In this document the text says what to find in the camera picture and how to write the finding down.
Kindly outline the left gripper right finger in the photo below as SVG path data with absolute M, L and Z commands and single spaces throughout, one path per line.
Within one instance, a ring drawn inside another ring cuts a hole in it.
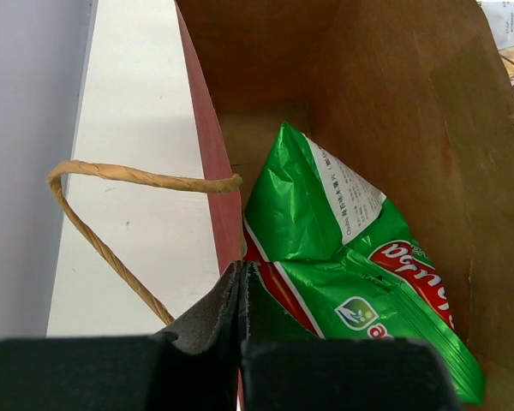
M 241 375 L 245 410 L 460 410 L 443 360 L 407 338 L 320 339 L 243 267 Z

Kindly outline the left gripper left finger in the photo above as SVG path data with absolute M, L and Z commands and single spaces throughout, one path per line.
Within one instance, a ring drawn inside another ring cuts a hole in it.
M 163 330 L 0 341 L 0 410 L 234 410 L 242 263 Z

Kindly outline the green white chips bag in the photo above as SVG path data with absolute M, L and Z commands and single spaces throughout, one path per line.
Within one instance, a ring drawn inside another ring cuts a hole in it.
M 484 374 L 454 330 L 441 276 L 400 211 L 288 123 L 249 196 L 244 235 L 263 284 L 309 331 L 426 340 L 445 360 L 458 398 L 483 402 Z

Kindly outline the red brown paper bag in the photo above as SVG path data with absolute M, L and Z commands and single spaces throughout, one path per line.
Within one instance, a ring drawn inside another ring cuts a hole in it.
M 484 366 L 486 410 L 514 410 L 514 92 L 474 1 L 179 1 L 201 180 L 68 161 L 68 219 L 165 323 L 164 305 L 85 225 L 64 175 L 205 193 L 218 265 L 281 116 L 401 209 Z

